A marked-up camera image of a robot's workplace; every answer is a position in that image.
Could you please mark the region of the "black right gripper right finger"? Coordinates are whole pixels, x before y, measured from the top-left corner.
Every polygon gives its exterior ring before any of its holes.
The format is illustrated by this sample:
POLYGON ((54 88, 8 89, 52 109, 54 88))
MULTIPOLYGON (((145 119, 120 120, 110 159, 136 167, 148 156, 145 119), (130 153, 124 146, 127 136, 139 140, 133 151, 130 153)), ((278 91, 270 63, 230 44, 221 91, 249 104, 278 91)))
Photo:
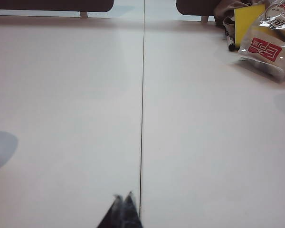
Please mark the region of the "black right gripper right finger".
POLYGON ((142 228, 133 193, 130 191, 123 202, 123 227, 124 228, 142 228))

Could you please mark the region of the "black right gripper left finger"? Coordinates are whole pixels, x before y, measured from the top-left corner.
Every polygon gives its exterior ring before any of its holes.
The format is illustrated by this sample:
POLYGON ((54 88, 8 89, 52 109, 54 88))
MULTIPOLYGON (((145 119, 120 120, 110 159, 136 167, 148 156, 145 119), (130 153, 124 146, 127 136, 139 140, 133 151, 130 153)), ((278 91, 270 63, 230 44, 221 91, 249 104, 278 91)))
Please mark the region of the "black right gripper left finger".
POLYGON ((121 195, 115 195, 114 197, 115 199, 112 205, 106 212, 97 228, 119 228, 121 226, 123 197, 121 195))

